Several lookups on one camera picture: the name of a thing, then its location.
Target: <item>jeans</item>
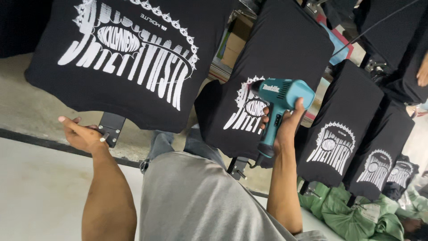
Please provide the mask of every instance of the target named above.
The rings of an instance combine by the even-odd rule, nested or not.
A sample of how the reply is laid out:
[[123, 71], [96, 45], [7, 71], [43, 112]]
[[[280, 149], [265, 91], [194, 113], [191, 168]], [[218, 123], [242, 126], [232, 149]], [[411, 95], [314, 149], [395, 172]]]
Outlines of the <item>jeans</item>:
[[[153, 132], [152, 141], [150, 143], [150, 152], [147, 156], [147, 159], [152, 161], [160, 154], [174, 151], [173, 147], [171, 146], [173, 141], [173, 133], [155, 130]], [[186, 137], [186, 144], [183, 151], [192, 155], [212, 160], [227, 170], [226, 165], [224, 165], [223, 159], [220, 156], [220, 152], [217, 148], [208, 146], [202, 140], [201, 131], [199, 128], [190, 129], [190, 132]]]

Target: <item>hand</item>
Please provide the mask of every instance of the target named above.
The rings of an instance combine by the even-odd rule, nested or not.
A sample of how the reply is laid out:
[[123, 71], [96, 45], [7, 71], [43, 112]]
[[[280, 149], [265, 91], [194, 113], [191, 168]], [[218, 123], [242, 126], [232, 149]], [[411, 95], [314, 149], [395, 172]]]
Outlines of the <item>hand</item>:
[[428, 85], [428, 52], [425, 54], [425, 57], [422, 60], [422, 64], [419, 68], [416, 78], [418, 78], [419, 86], [425, 87]]
[[108, 150], [108, 144], [101, 142], [101, 133], [96, 131], [97, 125], [80, 126], [78, 125], [82, 118], [77, 117], [70, 120], [65, 116], [58, 117], [58, 121], [64, 125], [64, 133], [70, 145], [76, 149], [93, 153], [97, 149], [105, 148]]
[[[284, 112], [282, 116], [281, 125], [278, 128], [278, 132], [276, 133], [275, 142], [273, 144], [273, 148], [275, 150], [275, 154], [277, 155], [280, 152], [280, 149], [285, 146], [292, 145], [294, 147], [294, 134], [296, 133], [297, 126], [299, 125], [300, 119], [302, 118], [303, 113], [305, 113], [305, 108], [303, 107], [303, 98], [300, 97], [296, 100], [295, 110], [293, 114], [290, 114], [289, 111]], [[263, 109], [265, 114], [269, 113], [269, 107], [265, 107]], [[260, 128], [264, 129], [266, 127], [266, 123], [269, 121], [269, 117], [262, 117], [262, 124]]]

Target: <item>makita heat gun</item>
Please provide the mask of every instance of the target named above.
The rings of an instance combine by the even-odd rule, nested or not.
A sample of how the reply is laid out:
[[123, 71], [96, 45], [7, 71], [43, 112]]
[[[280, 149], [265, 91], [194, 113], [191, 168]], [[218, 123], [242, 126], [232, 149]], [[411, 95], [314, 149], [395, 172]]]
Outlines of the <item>makita heat gun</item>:
[[266, 123], [257, 149], [260, 154], [254, 168], [264, 157], [274, 156], [273, 142], [286, 110], [294, 110], [297, 98], [303, 97], [303, 107], [307, 110], [315, 99], [314, 91], [299, 79], [268, 78], [253, 82], [249, 87], [255, 96], [269, 103], [269, 122]]

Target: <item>gray t-shirt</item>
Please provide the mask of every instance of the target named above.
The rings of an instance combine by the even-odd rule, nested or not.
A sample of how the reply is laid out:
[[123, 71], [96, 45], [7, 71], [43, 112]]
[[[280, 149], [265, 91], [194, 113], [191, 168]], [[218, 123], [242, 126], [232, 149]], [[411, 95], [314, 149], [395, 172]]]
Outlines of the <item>gray t-shirt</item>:
[[155, 158], [144, 174], [140, 240], [327, 240], [293, 236], [218, 164], [185, 152]]

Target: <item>heat gun handle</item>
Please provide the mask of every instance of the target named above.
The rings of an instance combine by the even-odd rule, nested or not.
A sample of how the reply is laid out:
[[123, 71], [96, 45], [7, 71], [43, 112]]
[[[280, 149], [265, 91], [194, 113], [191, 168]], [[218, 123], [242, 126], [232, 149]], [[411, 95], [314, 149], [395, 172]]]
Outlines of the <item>heat gun handle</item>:
[[259, 152], [267, 158], [272, 158], [275, 155], [273, 143], [275, 142], [276, 132], [281, 125], [284, 111], [284, 109], [275, 107], [272, 103], [269, 105], [269, 114], [267, 115], [269, 117], [269, 122], [265, 124], [262, 138], [257, 146]]

